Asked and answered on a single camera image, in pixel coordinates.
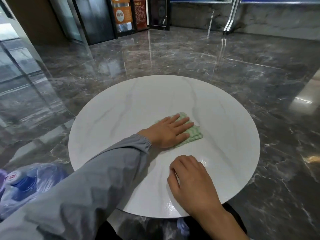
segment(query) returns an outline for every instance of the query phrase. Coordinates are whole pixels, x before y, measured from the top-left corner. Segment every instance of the right hand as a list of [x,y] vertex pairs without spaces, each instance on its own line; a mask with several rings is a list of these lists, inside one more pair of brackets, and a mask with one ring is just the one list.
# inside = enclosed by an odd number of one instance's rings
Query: right hand
[[179,156],[170,164],[168,184],[177,202],[196,220],[224,210],[206,168],[193,156]]

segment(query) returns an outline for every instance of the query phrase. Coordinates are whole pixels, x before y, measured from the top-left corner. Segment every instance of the left hand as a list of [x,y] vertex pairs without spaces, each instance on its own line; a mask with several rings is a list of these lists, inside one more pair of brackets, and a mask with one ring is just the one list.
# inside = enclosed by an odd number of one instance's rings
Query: left hand
[[151,144],[159,148],[170,148],[190,137],[188,133],[184,133],[191,128],[194,123],[187,123],[189,117],[176,121],[180,114],[165,117],[158,123],[150,126],[148,129],[142,129],[137,134],[148,138]]

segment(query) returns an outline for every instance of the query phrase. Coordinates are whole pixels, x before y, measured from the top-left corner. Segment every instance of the black pants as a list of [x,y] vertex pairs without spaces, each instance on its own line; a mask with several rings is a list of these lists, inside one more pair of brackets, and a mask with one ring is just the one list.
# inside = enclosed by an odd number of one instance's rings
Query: black pants
[[[241,229],[247,234],[247,229],[243,224],[239,214],[228,203],[224,203],[222,206],[227,212],[233,215],[233,217],[235,218],[235,220],[237,221]],[[194,218],[192,218],[191,216],[187,216],[184,218],[184,221],[190,229],[190,236],[188,238],[189,240],[193,240],[193,239],[211,240],[209,235],[202,229],[202,227],[198,224],[198,222]],[[122,240],[122,238],[120,238],[117,235],[116,231],[107,221],[105,221],[99,227],[97,236],[95,238],[95,240],[105,240],[105,239]]]

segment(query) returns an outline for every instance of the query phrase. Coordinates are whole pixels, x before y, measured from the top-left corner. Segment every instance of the plastic bag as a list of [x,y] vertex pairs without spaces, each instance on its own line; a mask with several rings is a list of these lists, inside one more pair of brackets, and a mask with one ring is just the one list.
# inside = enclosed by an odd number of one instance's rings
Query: plastic bag
[[14,199],[16,198],[15,195],[20,193],[19,189],[6,184],[0,200],[0,218],[3,220],[27,202],[35,199],[40,193],[48,191],[68,176],[62,166],[57,163],[34,163],[18,170],[25,172],[29,177],[36,178],[36,191],[21,201],[16,201]]

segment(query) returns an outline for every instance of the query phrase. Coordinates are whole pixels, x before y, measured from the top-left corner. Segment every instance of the wall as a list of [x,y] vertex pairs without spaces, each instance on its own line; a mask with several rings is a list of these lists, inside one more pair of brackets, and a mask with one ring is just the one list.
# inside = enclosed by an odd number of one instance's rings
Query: wall
[[48,0],[6,0],[33,45],[66,42]]
[[[173,26],[222,31],[231,4],[171,3]],[[282,36],[320,41],[320,5],[241,3],[234,22],[234,31],[249,34]]]

